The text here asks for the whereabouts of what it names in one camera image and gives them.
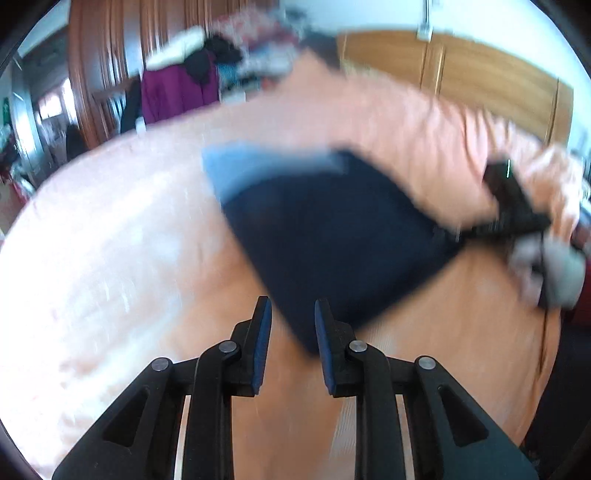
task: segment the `wooden door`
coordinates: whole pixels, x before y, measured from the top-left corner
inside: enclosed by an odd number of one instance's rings
[[[207,28],[249,4],[276,0],[72,0],[69,69],[80,130],[90,148],[118,129],[129,80],[176,33]]]
[[[10,116],[14,124],[18,152],[22,166],[33,186],[39,188],[55,170],[55,165],[47,146],[44,148],[35,123],[31,92],[22,71],[22,59],[16,55],[11,68],[12,95],[10,96]]]

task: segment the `hanging clothes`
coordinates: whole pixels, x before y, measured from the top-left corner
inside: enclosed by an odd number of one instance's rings
[[[216,64],[235,65],[242,60],[242,52],[232,42],[218,34],[209,37],[203,48],[214,55]]]
[[[217,76],[219,78],[221,92],[239,82],[238,68],[236,65],[219,63],[217,65]]]
[[[219,100],[217,71],[210,69],[208,81],[195,82],[184,66],[172,65],[155,72],[145,71],[142,79],[142,111],[145,123],[153,124],[210,105]]]
[[[88,146],[77,125],[70,124],[66,129],[66,159],[68,162],[88,152]]]
[[[314,302],[359,328],[438,273],[460,246],[351,152],[210,147],[203,165],[230,227],[301,344]]]
[[[209,82],[209,70],[212,68],[211,54],[204,48],[189,55],[183,63],[184,69],[195,83],[203,85]]]
[[[291,72],[300,52],[293,45],[269,44],[238,64],[238,76],[248,75],[280,77]]]
[[[135,121],[142,116],[142,82],[135,79],[125,92],[125,108],[121,115],[120,132],[135,130]]]

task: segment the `dark navy cloth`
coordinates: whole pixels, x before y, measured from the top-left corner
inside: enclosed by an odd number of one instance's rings
[[[566,478],[591,478],[590,429],[591,329],[565,323],[550,379],[525,437],[525,450],[537,458],[540,478],[548,478],[576,452],[582,456],[577,473],[587,475]]]
[[[236,158],[268,162],[251,148]],[[459,250],[437,224],[417,210],[398,186],[348,152],[321,153],[318,168],[293,165],[278,153],[272,174],[228,188],[219,172],[223,148],[205,152],[206,171],[221,195],[230,227],[302,345],[318,351],[314,302],[328,299],[335,319],[359,328],[439,272]]]

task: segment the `orange bed sheet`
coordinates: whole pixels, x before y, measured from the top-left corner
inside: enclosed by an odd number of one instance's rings
[[[201,149],[230,141],[352,148],[449,227],[494,213],[482,174],[507,153],[556,236],[577,221],[582,171],[561,148],[311,54],[272,93],[111,141],[52,177],[0,251],[0,418],[43,477],[153,358],[199,356],[265,293],[202,170]],[[519,443],[559,332],[556,312],[544,322],[502,260],[472,246],[359,335],[389,356],[437,358]],[[261,394],[234,402],[236,477],[353,478],[354,412],[275,311]]]

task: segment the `wooden wardrobe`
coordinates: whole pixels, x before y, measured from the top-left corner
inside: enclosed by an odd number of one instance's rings
[[[205,29],[217,17],[276,0],[72,0],[70,81],[80,130],[90,148],[119,128],[125,90],[144,61],[174,34]]]

